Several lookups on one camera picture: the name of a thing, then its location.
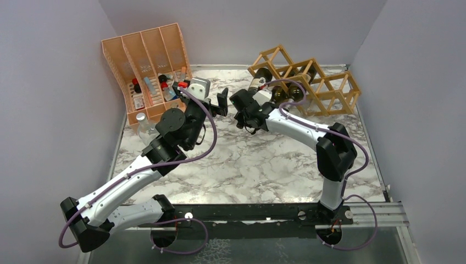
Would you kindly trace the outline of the green wine bottle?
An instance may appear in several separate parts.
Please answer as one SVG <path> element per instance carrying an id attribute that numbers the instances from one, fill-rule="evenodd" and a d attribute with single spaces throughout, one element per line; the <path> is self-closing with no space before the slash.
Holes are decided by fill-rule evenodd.
<path id="1" fill-rule="evenodd" d="M 317 71 L 315 70 L 314 67 L 311 67 L 305 75 L 305 80 L 309 85 L 312 84 L 312 81 L 314 80 L 315 76 L 317 74 Z M 303 91 L 295 84 L 290 84 L 289 89 L 288 89 L 288 96 L 290 99 L 293 99 L 295 102 L 299 102 L 304 99 L 304 93 Z"/>
<path id="2" fill-rule="evenodd" d="M 273 75 L 268 68 L 259 68 L 253 76 L 248 92 L 251 95 L 256 94 L 261 87 L 272 80 Z"/>
<path id="3" fill-rule="evenodd" d="M 287 100 L 288 94 L 281 86 L 274 86 L 272 88 L 272 102 L 274 102 L 277 105 L 280 105 L 281 103 Z"/>

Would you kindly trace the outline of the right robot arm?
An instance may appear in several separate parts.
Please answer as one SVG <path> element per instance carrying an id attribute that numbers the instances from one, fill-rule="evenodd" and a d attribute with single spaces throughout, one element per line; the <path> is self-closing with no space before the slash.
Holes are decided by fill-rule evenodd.
<path id="1" fill-rule="evenodd" d="M 230 97 L 230 101 L 237 110 L 235 119 L 238 128 L 282 134 L 315 151 L 318 171 L 324 177 L 317 216 L 325 224 L 336 220 L 343 204 L 343 180 L 357 157 L 345 126 L 340 123 L 321 125 L 293 114 L 286 117 L 268 101 L 264 91 L 253 94 L 240 89 Z"/>

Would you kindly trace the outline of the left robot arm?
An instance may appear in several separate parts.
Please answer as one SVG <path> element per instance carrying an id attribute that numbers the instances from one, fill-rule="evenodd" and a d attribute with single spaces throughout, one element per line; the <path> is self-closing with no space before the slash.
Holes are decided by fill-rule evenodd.
<path id="1" fill-rule="evenodd" d="M 214 150 L 218 141 L 214 117 L 227 115 L 228 89 L 217 94 L 217 106 L 208 99 L 207 88 L 188 87 L 180 92 L 187 100 L 186 110 L 165 111 L 156 126 L 159 135 L 125 170 L 88 195 L 79 199 L 67 197 L 60 203 L 66 220 L 58 238 L 60 248 L 79 246 L 82 252 L 90 252 L 121 230 L 146 223 L 165 226 L 176 221 L 174 207 L 164 195 L 130 206 L 124 202 L 177 166 L 203 159 Z M 198 133 L 205 127 L 206 119 L 213 129 L 213 141 L 204 153 L 187 158 L 185 151 L 198 145 Z"/>

